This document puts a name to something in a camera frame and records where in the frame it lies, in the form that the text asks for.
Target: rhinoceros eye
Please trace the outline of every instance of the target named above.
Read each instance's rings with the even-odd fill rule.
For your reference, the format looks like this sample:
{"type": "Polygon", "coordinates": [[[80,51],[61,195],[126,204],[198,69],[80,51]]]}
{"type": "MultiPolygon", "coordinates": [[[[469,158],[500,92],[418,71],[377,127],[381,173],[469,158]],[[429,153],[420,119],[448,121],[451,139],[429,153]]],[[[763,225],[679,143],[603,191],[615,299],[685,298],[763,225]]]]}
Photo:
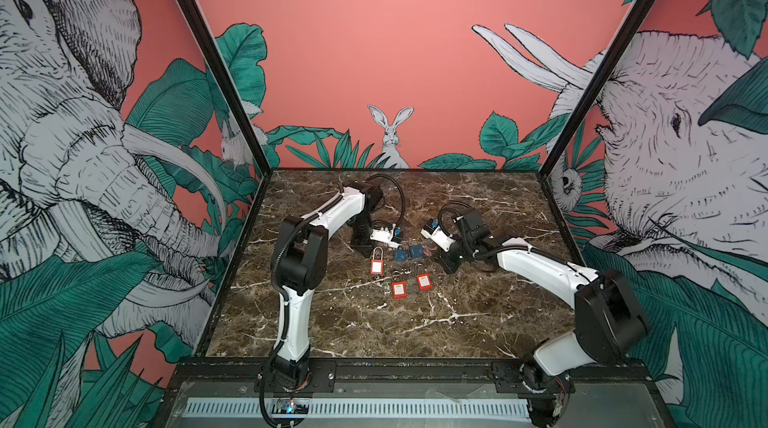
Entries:
{"type": "Polygon", "coordinates": [[[29,21],[34,18],[32,7],[30,7],[24,0],[13,0],[13,3],[16,4],[16,9],[22,17],[24,17],[24,21],[27,22],[27,25],[29,25],[29,21]]]}
{"type": "Polygon", "coordinates": [[[683,123],[683,119],[680,117],[679,113],[676,113],[672,116],[672,129],[677,134],[677,138],[680,138],[680,125],[683,123]]]}

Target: rabbit ear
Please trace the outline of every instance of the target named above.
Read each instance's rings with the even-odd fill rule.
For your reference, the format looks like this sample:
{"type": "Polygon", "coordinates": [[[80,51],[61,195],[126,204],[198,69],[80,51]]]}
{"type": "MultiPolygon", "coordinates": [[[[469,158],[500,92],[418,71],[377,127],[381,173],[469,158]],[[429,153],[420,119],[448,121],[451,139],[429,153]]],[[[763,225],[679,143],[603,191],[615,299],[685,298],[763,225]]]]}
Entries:
{"type": "Polygon", "coordinates": [[[408,107],[400,110],[400,112],[395,117],[395,121],[392,122],[392,126],[398,126],[400,123],[405,122],[408,120],[408,117],[413,115],[413,107],[408,107]]]}
{"type": "Polygon", "coordinates": [[[386,115],[384,114],[384,112],[382,112],[379,108],[376,108],[372,105],[369,105],[368,109],[371,110],[371,115],[373,116],[373,120],[376,123],[383,126],[384,128],[389,128],[389,120],[386,118],[386,115]]]}

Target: blue padlock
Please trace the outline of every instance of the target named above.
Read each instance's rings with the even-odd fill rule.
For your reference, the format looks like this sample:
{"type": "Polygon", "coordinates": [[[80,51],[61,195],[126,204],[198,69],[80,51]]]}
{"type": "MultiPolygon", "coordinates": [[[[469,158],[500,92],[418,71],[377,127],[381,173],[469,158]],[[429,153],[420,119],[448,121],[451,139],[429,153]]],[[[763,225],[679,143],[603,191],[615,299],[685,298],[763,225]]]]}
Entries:
{"type": "Polygon", "coordinates": [[[422,256],[425,256],[424,247],[421,245],[413,245],[408,248],[408,251],[411,252],[411,260],[420,259],[422,256]]]}

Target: marble tabletop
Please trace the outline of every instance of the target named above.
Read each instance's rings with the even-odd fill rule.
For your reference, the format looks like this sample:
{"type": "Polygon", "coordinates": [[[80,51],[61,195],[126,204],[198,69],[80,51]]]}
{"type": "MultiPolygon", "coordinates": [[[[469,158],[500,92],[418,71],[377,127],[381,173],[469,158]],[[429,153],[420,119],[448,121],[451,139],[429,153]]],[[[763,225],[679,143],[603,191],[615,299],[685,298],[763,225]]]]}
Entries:
{"type": "MultiPolygon", "coordinates": [[[[419,234],[449,199],[475,206],[496,233],[522,236],[571,259],[546,198],[531,173],[389,172],[406,194],[403,239],[436,249],[419,234]]],[[[283,217],[301,216],[338,191],[339,182],[371,173],[276,171],[258,213],[236,278],[226,296],[207,356],[267,356],[277,331],[277,293],[269,262],[283,217]]],[[[396,221],[399,196],[383,181],[385,205],[376,219],[396,221]]],[[[384,249],[384,274],[370,275],[370,259],[350,248],[344,226],[329,243],[328,270],[312,299],[311,356],[522,356],[545,338],[573,329],[573,311],[523,277],[485,263],[465,263],[447,275],[435,261],[397,262],[384,249]],[[432,289],[416,276],[429,273],[432,289]],[[392,297],[393,281],[407,297],[392,297]]]]}

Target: rabbit illustration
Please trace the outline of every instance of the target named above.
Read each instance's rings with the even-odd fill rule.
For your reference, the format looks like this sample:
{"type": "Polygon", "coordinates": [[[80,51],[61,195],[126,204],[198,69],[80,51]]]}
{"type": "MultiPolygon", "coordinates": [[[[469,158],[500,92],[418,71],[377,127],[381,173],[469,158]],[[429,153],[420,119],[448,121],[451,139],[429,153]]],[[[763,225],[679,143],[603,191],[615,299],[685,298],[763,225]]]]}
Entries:
{"type": "Polygon", "coordinates": [[[395,121],[392,122],[392,125],[389,125],[389,120],[379,108],[372,105],[369,105],[368,108],[371,110],[373,120],[384,127],[384,140],[382,142],[382,153],[384,155],[381,159],[389,157],[389,160],[384,163],[382,168],[409,168],[408,163],[402,159],[400,153],[397,151],[397,146],[400,144],[400,138],[397,135],[397,126],[400,123],[405,122],[409,116],[413,115],[413,107],[400,110],[395,117],[395,121]]]}

